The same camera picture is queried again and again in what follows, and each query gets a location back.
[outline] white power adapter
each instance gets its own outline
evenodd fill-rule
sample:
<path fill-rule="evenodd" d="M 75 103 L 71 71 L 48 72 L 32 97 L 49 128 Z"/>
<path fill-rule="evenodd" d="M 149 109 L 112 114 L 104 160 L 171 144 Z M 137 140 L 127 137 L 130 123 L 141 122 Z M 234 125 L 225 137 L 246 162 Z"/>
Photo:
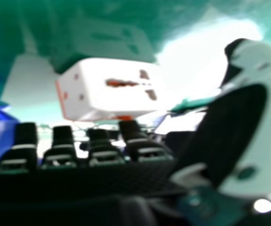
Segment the white power adapter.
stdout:
<path fill-rule="evenodd" d="M 81 60 L 56 81 L 63 116 L 72 121 L 94 121 L 135 118 L 161 110 L 165 93 L 159 76 L 159 67 L 150 63 Z"/>

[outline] green surface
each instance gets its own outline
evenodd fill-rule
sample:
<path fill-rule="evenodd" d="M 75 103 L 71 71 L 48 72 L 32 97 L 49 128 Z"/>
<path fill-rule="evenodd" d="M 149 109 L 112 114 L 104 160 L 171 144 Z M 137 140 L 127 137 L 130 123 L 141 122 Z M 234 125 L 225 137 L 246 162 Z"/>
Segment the green surface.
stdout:
<path fill-rule="evenodd" d="M 63 32 L 63 37 L 57 37 L 59 42 L 67 43 L 65 36 L 71 36 L 78 29 L 80 33 L 89 29 L 90 26 L 80 23 L 76 24 L 77 28 L 73 30 L 65 30 L 74 18 L 81 20 L 91 18 L 141 30 L 147 36 L 152 53 L 143 53 L 137 60 L 147 61 L 153 54 L 160 64 L 166 65 L 170 62 L 174 65 L 172 68 L 178 67 L 176 70 L 180 70 L 181 74 L 185 63 L 192 59 L 185 56 L 187 48 L 175 48 L 174 53 L 167 58 L 160 57 L 160 54 L 164 52 L 168 43 L 193 33 L 193 30 L 199 32 L 201 27 L 205 29 L 226 20 L 251 21 L 256 24 L 263 38 L 271 41 L 271 1 L 268 0 L 0 0 L 0 97 L 18 55 L 32 54 L 51 60 L 51 55 L 57 55 L 52 47 L 59 31 Z M 222 43 L 225 43 L 226 35 L 230 35 L 230 32 L 216 37 L 211 35 L 210 38 L 222 39 Z M 77 43 L 74 51 L 78 52 L 80 48 L 95 49 L 100 47 L 99 39 L 101 42 L 113 39 L 99 33 L 93 38 L 96 39 L 94 45 L 86 41 L 74 42 Z M 206 40 L 195 45 L 206 48 Z M 100 57 L 112 56 L 109 48 L 102 48 L 99 51 Z M 212 56 L 211 51 L 206 49 L 209 58 Z M 124 54 L 119 54 L 118 57 L 124 58 Z M 199 56 L 194 54 L 193 59 L 200 57 L 206 58 L 203 54 Z M 188 65 L 191 66 L 197 68 L 199 64 Z M 174 82 L 177 87 L 181 87 L 178 81 Z"/>

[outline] green table surface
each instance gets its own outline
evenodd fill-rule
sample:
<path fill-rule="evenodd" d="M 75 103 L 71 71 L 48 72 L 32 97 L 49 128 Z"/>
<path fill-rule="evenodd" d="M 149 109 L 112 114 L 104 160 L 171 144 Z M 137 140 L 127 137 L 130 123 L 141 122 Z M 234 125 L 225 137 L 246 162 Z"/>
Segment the green table surface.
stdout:
<path fill-rule="evenodd" d="M 54 87 L 59 75 L 49 58 L 53 34 L 76 17 L 141 29 L 172 105 L 214 92 L 229 42 L 271 42 L 269 0 L 0 0 L 0 101 L 12 106 L 14 116 L 42 123 L 62 119 Z"/>

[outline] power socket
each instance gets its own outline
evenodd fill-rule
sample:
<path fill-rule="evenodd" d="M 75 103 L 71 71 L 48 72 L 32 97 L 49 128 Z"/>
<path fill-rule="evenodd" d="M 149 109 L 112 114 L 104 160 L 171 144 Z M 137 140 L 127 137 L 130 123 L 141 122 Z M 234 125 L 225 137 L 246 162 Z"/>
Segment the power socket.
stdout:
<path fill-rule="evenodd" d="M 57 81 L 63 115 L 73 121 L 132 118 L 163 108 L 159 67 L 144 62 L 88 58 Z"/>

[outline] orange stripe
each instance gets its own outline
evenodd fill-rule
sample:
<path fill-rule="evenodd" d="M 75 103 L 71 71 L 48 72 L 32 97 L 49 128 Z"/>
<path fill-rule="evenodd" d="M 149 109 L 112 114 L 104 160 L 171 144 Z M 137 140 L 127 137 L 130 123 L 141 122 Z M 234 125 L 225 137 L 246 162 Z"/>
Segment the orange stripe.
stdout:
<path fill-rule="evenodd" d="M 66 120 L 70 120 L 70 121 L 71 121 L 71 119 L 69 119 L 69 118 L 66 116 L 66 114 L 65 114 L 64 100 L 62 99 L 62 91 L 61 91 L 61 89 L 60 89 L 59 82 L 56 81 L 55 84 L 56 84 L 58 99 L 59 99 L 60 106 L 61 106 L 62 116 L 63 116 Z"/>

